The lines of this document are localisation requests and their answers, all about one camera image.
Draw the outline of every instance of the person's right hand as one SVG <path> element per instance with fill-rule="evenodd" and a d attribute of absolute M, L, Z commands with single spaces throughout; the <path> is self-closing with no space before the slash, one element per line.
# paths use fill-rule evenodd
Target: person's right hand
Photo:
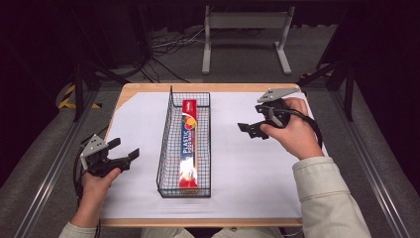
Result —
<path fill-rule="evenodd" d="M 300 111 L 306 116 L 308 115 L 308 108 L 303 99 L 291 97 L 284 100 L 288 108 Z M 311 126 L 297 116 L 290 115 L 290 121 L 283 129 L 267 124 L 262 124 L 260 129 L 277 140 L 286 151 L 299 160 L 324 156 Z"/>

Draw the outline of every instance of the mesh basket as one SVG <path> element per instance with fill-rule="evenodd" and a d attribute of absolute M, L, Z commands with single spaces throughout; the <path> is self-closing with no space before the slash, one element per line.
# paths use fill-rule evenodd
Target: mesh basket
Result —
<path fill-rule="evenodd" d="M 197 100 L 198 188 L 179 188 L 182 100 Z M 170 90 L 166 122 L 157 170 L 157 190 L 162 197 L 210 197 L 210 93 L 172 92 Z"/>

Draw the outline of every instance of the person's left hand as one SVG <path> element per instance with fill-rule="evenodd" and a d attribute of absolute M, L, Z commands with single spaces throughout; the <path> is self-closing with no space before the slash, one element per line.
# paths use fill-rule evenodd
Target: person's left hand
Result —
<path fill-rule="evenodd" d="M 116 168 L 104 178 L 95 177 L 90 173 L 83 176 L 83 196 L 76 214 L 70 221 L 71 224 L 78 227 L 96 227 L 108 189 L 120 173 L 121 170 Z"/>

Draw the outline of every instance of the wrist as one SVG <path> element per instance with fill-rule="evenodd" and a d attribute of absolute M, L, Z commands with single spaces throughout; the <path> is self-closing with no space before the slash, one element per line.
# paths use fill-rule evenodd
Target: wrist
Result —
<path fill-rule="evenodd" d="M 89 199 L 83 198 L 70 223 L 83 228 L 96 227 L 99 222 L 102 206 L 97 202 L 88 202 L 90 201 Z"/>

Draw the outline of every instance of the white paper sheet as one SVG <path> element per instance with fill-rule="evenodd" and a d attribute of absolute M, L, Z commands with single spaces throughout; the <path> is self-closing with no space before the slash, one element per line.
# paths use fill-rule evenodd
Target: white paper sheet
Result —
<path fill-rule="evenodd" d="M 137 148 L 140 156 L 113 182 L 102 218 L 300 218 L 297 159 L 274 139 L 251 139 L 237 125 L 262 121 L 255 109 L 261 95 L 211 92 L 212 196 L 162 198 L 156 178 L 168 93 L 136 94 L 115 112 L 107 139 L 121 138 L 109 158 Z"/>

